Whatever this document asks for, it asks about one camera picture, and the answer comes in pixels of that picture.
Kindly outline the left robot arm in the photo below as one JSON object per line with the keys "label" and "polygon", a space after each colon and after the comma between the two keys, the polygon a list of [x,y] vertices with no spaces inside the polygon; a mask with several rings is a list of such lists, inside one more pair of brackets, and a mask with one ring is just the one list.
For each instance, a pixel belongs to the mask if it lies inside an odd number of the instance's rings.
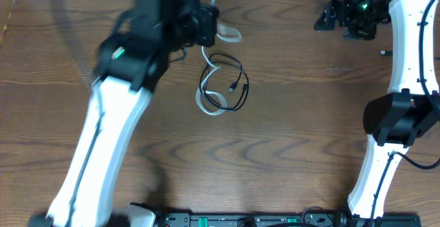
{"label": "left robot arm", "polygon": [[98,48],[85,123],[67,176],[30,226],[154,226],[142,204],[116,210],[118,173],[134,129],[168,69],[170,54],[211,47],[219,10],[201,0],[134,0]]}

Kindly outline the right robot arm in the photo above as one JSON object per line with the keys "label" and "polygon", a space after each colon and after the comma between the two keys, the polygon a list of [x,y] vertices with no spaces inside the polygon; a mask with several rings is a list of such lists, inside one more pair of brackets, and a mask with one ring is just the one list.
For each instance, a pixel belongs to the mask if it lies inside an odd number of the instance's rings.
{"label": "right robot arm", "polygon": [[314,24],[317,31],[346,28],[351,39],[370,41],[381,23],[393,28],[392,73],[387,93],[363,115],[366,155],[350,192],[347,213],[334,226],[419,226],[413,214],[389,215],[384,202],[409,148],[439,121],[439,84],[434,64],[435,14],[439,0],[330,0]]}

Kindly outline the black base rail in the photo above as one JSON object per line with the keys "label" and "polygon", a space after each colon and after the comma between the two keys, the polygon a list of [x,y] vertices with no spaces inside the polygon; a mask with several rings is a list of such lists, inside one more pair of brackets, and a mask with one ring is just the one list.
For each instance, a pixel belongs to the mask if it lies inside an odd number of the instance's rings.
{"label": "black base rail", "polygon": [[374,220],[351,216],[344,211],[308,210],[289,215],[215,215],[195,213],[162,213],[158,227],[241,227],[241,226],[320,226],[320,227],[421,227],[417,215],[385,215]]}

